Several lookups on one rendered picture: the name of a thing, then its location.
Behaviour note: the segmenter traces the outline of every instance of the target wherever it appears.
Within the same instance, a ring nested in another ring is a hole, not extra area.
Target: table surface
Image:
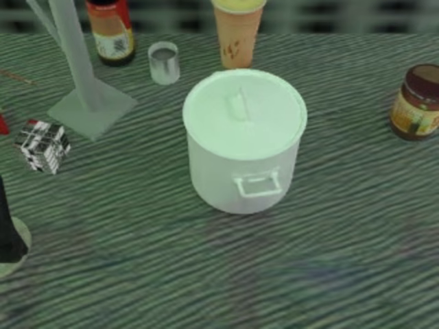
[[[96,143],[67,129],[58,175],[12,148],[30,118],[73,82],[48,36],[0,35],[11,135],[0,172],[11,212],[32,232],[21,269],[0,281],[0,328],[432,329],[439,323],[438,137],[406,142],[388,111],[404,73],[438,62],[439,38],[260,36],[254,68],[303,95],[309,124],[285,199],[227,215],[192,188],[182,103],[221,70],[215,35],[137,36],[129,66],[96,76],[140,104]],[[182,76],[154,85],[147,48],[180,47]]]

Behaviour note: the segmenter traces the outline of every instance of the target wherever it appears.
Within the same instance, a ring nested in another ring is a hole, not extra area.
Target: orange cup
[[[226,69],[251,67],[263,8],[248,13],[214,10],[222,65]]]

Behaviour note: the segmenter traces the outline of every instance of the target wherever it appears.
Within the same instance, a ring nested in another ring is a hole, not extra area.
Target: dark brown lid
[[[405,76],[409,89],[425,99],[439,101],[439,66],[420,64],[412,67]]]

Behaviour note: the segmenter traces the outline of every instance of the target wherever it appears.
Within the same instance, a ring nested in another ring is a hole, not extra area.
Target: bottle label
[[[439,126],[439,111],[428,111],[426,105],[420,108],[409,103],[400,91],[390,113],[393,124],[402,132],[427,136]]]
[[[86,4],[99,55],[109,60],[130,55],[134,50],[134,37],[126,0],[112,5]]]

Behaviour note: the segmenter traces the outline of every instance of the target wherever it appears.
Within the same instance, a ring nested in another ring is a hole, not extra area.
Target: black and white cube
[[[38,120],[26,123],[14,145],[20,149],[33,170],[53,175],[58,172],[71,148],[64,127]]]

